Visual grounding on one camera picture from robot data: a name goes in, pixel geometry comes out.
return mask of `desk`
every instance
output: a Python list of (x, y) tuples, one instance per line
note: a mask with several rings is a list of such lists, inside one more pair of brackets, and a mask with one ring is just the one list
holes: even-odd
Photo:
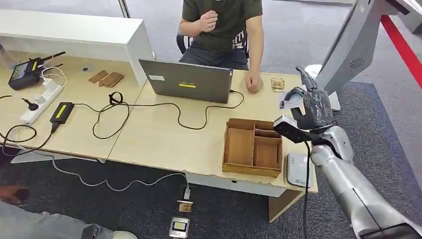
[[(21, 61), (28, 57), (34, 58), (39, 56), (39, 54), (16, 52), (13, 52), (13, 55)], [(124, 100), (129, 104), (133, 104), (141, 91), (132, 68), (127, 62), (60, 56), (51, 60), (49, 65), (52, 66), (60, 63), (63, 63), (60, 69), (66, 75), (68, 83), (63, 92), (33, 125), (38, 131), (37, 137), (31, 141), (22, 143), (22, 146), (38, 147), (44, 142), (51, 130), (50, 118), (60, 102), (85, 103), (99, 110), (105, 105), (108, 105), (108, 94), (111, 92), (122, 92), (124, 94)], [(93, 71), (84, 72), (82, 68), (87, 65), (92, 65)], [(125, 77), (114, 88), (99, 88), (98, 83), (92, 84), (88, 79), (102, 69), (109, 73), (113, 71), (122, 73)], [(4, 68), (0, 69), (0, 79), (2, 82), (0, 96), (14, 94), (33, 101), (33, 98), (37, 94), (44, 91), (44, 87), (41, 85), (21, 91), (14, 91), (7, 85), (10, 75), (10, 71)], [(60, 78), (54, 76), (51, 78), (58, 84), (61, 84)], [(1, 99), (0, 131), (5, 134), (12, 126), (20, 124), (19, 118), (26, 110), (27, 104), (19, 97)], [(127, 109), (125, 107), (115, 107), (105, 112), (102, 121), (96, 128), (97, 134), (108, 136), (116, 131), (125, 119), (126, 114)], [(85, 106), (75, 106), (67, 123), (58, 128), (49, 142), (43, 147), (43, 150), (72, 156), (107, 159), (118, 138), (118, 134), (105, 140), (95, 138), (92, 134), (92, 126), (97, 121), (97, 116), (97, 113)], [(31, 135), (32, 131), (25, 128), (21, 129), (16, 136), (17, 139), (24, 139)]]
[[(171, 105), (137, 107), (131, 113), (119, 136), (109, 160), (185, 172), (190, 183), (226, 188), (230, 190), (271, 196), (269, 198), (269, 221), (279, 217), (304, 193), (303, 188), (289, 184), (283, 169), (278, 178), (228, 173), (221, 171), (225, 123), (229, 118), (274, 121), (290, 110), (278, 109), (278, 94), (271, 89), (273, 73), (262, 73), (262, 91), (249, 93), (244, 77), (246, 72), (234, 71), (231, 88), (245, 95), (245, 102), (236, 109), (209, 109), (208, 124), (202, 130), (190, 130), (179, 126), (178, 110)], [(281, 76), (286, 89), (301, 85), (299, 76)], [(230, 94), (228, 106), (241, 101), (239, 94)], [(205, 122), (205, 108), (218, 105), (210, 102), (159, 96), (147, 82), (136, 101), (137, 104), (176, 103), (182, 112), (181, 123), (193, 127)], [(304, 144), (294, 144), (283, 138), (283, 155), (289, 151), (307, 154)], [(315, 168), (311, 167), (317, 192)]]

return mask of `gray carpet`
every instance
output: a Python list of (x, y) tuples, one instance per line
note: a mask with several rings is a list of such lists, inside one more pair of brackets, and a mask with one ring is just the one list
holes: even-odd
[[(145, 20), (158, 60), (177, 61), (181, 57), (175, 36), (182, 2), (127, 0), (131, 16)], [(321, 64), (350, 9), (350, 5), (344, 4), (291, 0), (262, 0), (262, 3), (265, 49), (261, 70), (279, 73), (296, 73), (297, 65)], [(0, 0), (0, 7), (122, 16), (117, 0)], [(412, 35), (397, 17), (393, 17), (393, 21), (422, 59), (421, 36)], [(354, 81), (375, 85), (416, 178), (422, 185), (422, 120), (419, 120), (422, 117), (422, 91), (383, 27), (379, 30), (372, 65)]]
[[(335, 115), (355, 149), (355, 164), (379, 192), (410, 219), (422, 224), (422, 193), (372, 84), (351, 82), (340, 94), (344, 106)], [(115, 187), (133, 179), (153, 181), (169, 172), (140, 166), (82, 160), (59, 160), (65, 170), (81, 173), (91, 183), (105, 178)], [(318, 194), (308, 204), (309, 238), (351, 238), (349, 222), (320, 175)], [(56, 171), (51, 162), (6, 164), (0, 168), (2, 183), (20, 183), (31, 189), (24, 208), (31, 212), (61, 213), (112, 230), (128, 230), (140, 239), (163, 239), (173, 216), (192, 220), (191, 239), (300, 239), (302, 205), (299, 200), (274, 223), (268, 223), (267, 197), (206, 186), (195, 186), (192, 214), (177, 213), (182, 198), (182, 177), (153, 187), (133, 185), (117, 193), (106, 186), (89, 188), (71, 175)]]

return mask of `carpet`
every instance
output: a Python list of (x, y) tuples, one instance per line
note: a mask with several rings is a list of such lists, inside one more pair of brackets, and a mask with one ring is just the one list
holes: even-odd
[[(349, 134), (355, 150), (355, 165), (380, 194), (399, 212), (422, 224), (422, 192), (400, 146), (387, 113), (372, 84), (349, 82), (339, 93), (342, 110), (335, 113), (338, 124)], [(59, 160), (62, 169), (82, 174), (89, 183), (109, 179), (112, 186), (125, 187), (134, 179), (153, 182), (169, 171), (83, 160)], [(317, 174), (319, 193), (310, 194), (308, 238), (352, 238), (349, 222), (325, 180)], [(194, 185), (191, 214), (177, 212), (183, 197), (184, 178), (175, 176), (145, 187), (132, 185), (114, 192), (105, 185), (87, 187), (77, 177), (56, 171), (51, 161), (5, 164), (0, 168), (2, 184), (23, 184), (31, 197), (23, 208), (41, 213), (60, 213), (97, 223), (112, 230), (127, 230), (140, 239), (168, 238), (173, 216), (191, 219), (190, 239), (203, 238), (303, 238), (300, 199), (274, 223), (268, 223), (265, 196)]]

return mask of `yellow sticker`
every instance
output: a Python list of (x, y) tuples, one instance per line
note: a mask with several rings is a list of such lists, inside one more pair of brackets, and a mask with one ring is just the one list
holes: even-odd
[(184, 224), (184, 223), (174, 222), (174, 228), (175, 229), (184, 230), (185, 227), (186, 227), (186, 224)]
[(37, 66), (37, 62), (34, 62), (34, 65), (32, 66), (32, 70), (35, 70), (36, 66)]
[(187, 85), (187, 84), (179, 84), (179, 86), (182, 86), (182, 87), (189, 87), (189, 88), (196, 88), (196, 86), (195, 86), (195, 85)]
[(60, 109), (59, 113), (57, 114), (56, 119), (60, 118), (60, 116), (62, 115), (65, 108), (66, 108), (66, 105), (63, 105), (62, 108)]

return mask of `wooden desk surface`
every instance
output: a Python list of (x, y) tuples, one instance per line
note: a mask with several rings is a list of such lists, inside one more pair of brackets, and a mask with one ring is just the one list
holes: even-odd
[[(224, 148), (225, 123), (229, 118), (274, 121), (282, 114), (291, 115), (290, 110), (278, 109), (278, 94), (271, 89), (271, 78), (281, 76), (286, 89), (299, 86), (300, 77), (262, 73), (264, 88), (257, 94), (249, 93), (244, 82), (244, 71), (234, 71), (231, 88), (245, 95), (245, 102), (236, 109), (209, 109), (208, 124), (202, 130), (191, 130), (177, 123), (178, 110), (175, 106), (136, 107), (119, 136), (109, 160), (190, 172), (214, 177), (230, 178), (248, 182), (263, 183), (294, 190), (303, 190), (287, 183), (285, 172), (278, 178), (254, 176), (221, 171)], [(230, 94), (228, 106), (241, 101), (241, 95)], [(156, 104), (173, 102), (180, 107), (181, 123), (200, 127), (205, 122), (205, 108), (218, 105), (210, 102), (194, 101), (183, 98), (159, 96), (147, 82), (137, 100), (137, 104)], [(284, 156), (289, 151), (307, 154), (306, 146), (294, 144), (283, 138)], [(316, 182), (315, 169), (311, 175)], [(317, 192), (317, 184), (310, 189)]]
[[(33, 58), (38, 56), (37, 54), (16, 52), (13, 54), (22, 62), (28, 57)], [(141, 91), (129, 63), (67, 57), (64, 55), (53, 59), (49, 62), (49, 66), (60, 63), (64, 64), (60, 69), (66, 75), (68, 83), (62, 93), (33, 125), (38, 131), (37, 137), (31, 141), (22, 143), (21, 145), (23, 146), (38, 147), (45, 141), (51, 130), (50, 118), (60, 102), (85, 103), (96, 110), (100, 110), (102, 107), (108, 105), (108, 94), (114, 91), (122, 92), (124, 94), (124, 100), (129, 104), (136, 101)], [(93, 67), (92, 71), (84, 72), (82, 69), (86, 66)], [(103, 69), (109, 73), (113, 71), (122, 73), (125, 77), (114, 88), (99, 88), (98, 83), (92, 84), (88, 82), (91, 76)], [(57, 70), (53, 70), (51, 73), (59, 74)], [(0, 78), (2, 79), (0, 96), (14, 94), (33, 102), (37, 94), (44, 92), (42, 85), (15, 91), (7, 84), (10, 75), (10, 71), (0, 68)], [(52, 76), (51, 78), (58, 84), (61, 84), (59, 77)], [(0, 131), (6, 134), (7, 130), (12, 126), (20, 124), (19, 118), (26, 110), (27, 104), (18, 97), (1, 99)], [(115, 107), (103, 113), (102, 121), (100, 121), (96, 128), (97, 134), (107, 136), (116, 131), (125, 119), (126, 114), (127, 109), (125, 107)], [(58, 128), (43, 149), (58, 153), (107, 159), (117, 140), (118, 134), (110, 139), (95, 138), (92, 134), (92, 126), (97, 121), (97, 117), (98, 113), (91, 111), (89, 108), (75, 106), (66, 124)], [(16, 134), (16, 138), (23, 139), (27, 138), (28, 135), (32, 135), (32, 131), (25, 128)]]

